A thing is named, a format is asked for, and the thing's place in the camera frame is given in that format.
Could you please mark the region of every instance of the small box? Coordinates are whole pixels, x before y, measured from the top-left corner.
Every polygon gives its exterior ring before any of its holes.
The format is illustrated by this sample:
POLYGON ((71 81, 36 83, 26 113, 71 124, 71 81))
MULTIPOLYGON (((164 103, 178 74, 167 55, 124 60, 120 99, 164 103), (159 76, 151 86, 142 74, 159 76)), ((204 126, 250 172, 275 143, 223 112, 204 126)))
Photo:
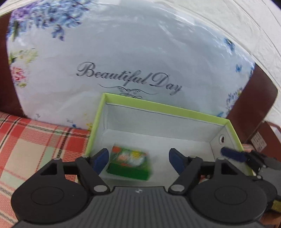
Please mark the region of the small box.
MULTIPOLYGON (((100 177, 109 187, 168 188, 178 178, 169 162, 171 148, 184 156, 198 156, 204 161, 222 157, 220 150, 224 146, 243 151, 228 119, 105 93, 93 122, 86 155, 93 156, 102 148, 110 151, 114 145, 149 152, 151 175, 147 181, 134 180, 108 173, 106 167, 100 177)), ((252 175, 245 164, 229 161, 246 175, 252 175)))
POLYGON ((123 177, 148 180, 150 163, 144 152, 113 146, 107 172, 123 177))

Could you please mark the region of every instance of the blue flower print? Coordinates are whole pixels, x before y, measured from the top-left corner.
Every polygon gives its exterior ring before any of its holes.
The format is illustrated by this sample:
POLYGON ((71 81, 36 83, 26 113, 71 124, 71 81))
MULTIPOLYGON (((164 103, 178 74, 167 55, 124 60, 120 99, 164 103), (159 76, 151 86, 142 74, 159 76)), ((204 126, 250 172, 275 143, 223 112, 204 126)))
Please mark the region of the blue flower print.
POLYGON ((70 119, 66 119, 66 122, 71 123, 71 126, 72 126, 73 128, 81 129, 81 128, 77 127, 76 124, 74 124, 73 121, 70 120, 70 119))
POLYGON ((64 41, 64 28, 81 25, 81 18, 91 0, 41 0, 20 7, 12 12, 6 38, 13 36, 13 40, 20 33, 36 28, 53 27, 52 37, 64 41))
POLYGON ((251 71, 250 71, 250 77, 252 77, 253 73, 254 73, 254 69, 255 69, 255 65, 251 66, 251 71))
POLYGON ((242 70, 242 65, 238 65, 238 64, 236 64, 236 72, 241 72, 241 70, 242 70))
POLYGON ((227 46, 230 48, 231 51, 234 51, 234 50, 235 50, 235 44, 234 44, 234 43, 232 43, 232 42, 231 42, 229 39, 227 39, 226 37, 225 37, 224 41, 225 41, 225 43, 227 44, 227 46))
POLYGON ((217 117, 222 117, 223 114, 224 114, 224 112, 220 112, 220 113, 217 115, 217 117))
POLYGON ((226 108, 227 108, 227 112, 226 115, 229 114, 229 112, 232 110, 235 102, 238 100, 239 96, 242 93, 243 88, 240 87, 237 91, 235 91, 234 93, 230 93, 228 94, 228 98, 226 100, 226 108))

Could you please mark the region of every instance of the white wall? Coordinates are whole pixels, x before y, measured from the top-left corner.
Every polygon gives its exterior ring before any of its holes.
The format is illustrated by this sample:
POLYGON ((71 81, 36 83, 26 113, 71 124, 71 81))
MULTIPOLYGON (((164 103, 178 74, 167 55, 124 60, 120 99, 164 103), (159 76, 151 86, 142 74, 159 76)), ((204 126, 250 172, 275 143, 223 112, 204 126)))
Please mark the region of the white wall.
MULTIPOLYGON (((7 0, 0 15, 33 0, 7 0)), ((278 88, 267 120, 281 125, 281 10, 271 0, 158 1, 188 11, 251 53, 278 88)))

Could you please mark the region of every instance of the red plaid cushion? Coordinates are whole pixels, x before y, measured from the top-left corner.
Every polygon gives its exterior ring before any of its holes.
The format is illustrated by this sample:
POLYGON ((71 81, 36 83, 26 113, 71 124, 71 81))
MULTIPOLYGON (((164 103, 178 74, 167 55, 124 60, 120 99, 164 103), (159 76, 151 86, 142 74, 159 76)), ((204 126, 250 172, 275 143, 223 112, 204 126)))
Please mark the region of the red plaid cushion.
MULTIPOLYGON (((61 127, 0 112, 0 227, 17 222, 11 208, 13 192, 57 157, 74 161, 84 154, 90 132, 61 127)), ((75 176, 68 175, 70 180, 75 176)))

